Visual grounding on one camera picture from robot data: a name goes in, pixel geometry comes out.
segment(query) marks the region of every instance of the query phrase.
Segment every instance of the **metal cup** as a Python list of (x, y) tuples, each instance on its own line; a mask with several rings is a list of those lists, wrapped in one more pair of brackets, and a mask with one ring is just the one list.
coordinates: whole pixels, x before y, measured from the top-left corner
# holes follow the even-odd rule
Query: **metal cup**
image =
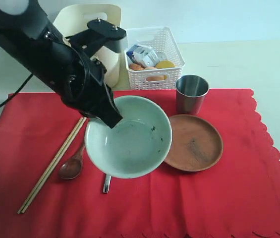
[(196, 75), (185, 75), (176, 81), (175, 88), (177, 112), (180, 114), (198, 114), (209, 91), (208, 82)]

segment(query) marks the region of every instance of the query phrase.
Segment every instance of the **white ceramic bowl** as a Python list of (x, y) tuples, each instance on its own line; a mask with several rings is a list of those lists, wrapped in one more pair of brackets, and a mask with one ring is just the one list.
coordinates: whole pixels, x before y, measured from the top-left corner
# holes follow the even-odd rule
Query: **white ceramic bowl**
[(165, 112), (149, 99), (122, 96), (114, 100), (123, 119), (110, 129), (90, 119), (85, 133), (87, 153), (96, 167), (117, 178), (136, 178), (156, 169), (171, 145)]

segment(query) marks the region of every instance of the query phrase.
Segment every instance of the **red tablecloth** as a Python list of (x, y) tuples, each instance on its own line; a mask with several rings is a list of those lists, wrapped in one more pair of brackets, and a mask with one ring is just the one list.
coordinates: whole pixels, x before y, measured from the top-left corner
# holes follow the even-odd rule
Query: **red tablecloth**
[[(141, 95), (175, 112), (175, 91), (115, 92)], [(212, 168), (183, 173), (162, 164), (135, 179), (104, 174), (84, 152), (82, 174), (61, 181), (59, 166), (79, 147), (70, 146), (27, 212), (17, 215), (38, 178), (80, 118), (56, 94), (21, 93), (0, 117), (0, 237), (23, 238), (247, 238), (280, 237), (280, 153), (253, 92), (212, 89), (199, 116), (214, 125), (224, 153)]]

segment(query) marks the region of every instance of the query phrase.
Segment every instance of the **brown plate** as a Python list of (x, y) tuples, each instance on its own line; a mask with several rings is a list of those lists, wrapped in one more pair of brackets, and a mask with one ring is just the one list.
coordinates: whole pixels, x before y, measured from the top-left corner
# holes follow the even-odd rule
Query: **brown plate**
[(220, 159), (224, 144), (219, 132), (207, 121), (191, 115), (169, 118), (173, 130), (165, 162), (183, 171), (206, 170)]

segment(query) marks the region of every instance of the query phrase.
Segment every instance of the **robotic arm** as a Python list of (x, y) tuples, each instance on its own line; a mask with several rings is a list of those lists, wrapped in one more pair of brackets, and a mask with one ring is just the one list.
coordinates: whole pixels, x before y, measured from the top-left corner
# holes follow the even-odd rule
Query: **robotic arm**
[(0, 47), (86, 117), (113, 128), (121, 119), (106, 68), (91, 57), (102, 47), (119, 53), (126, 31), (95, 19), (88, 30), (65, 38), (48, 20), (38, 0), (0, 0)]

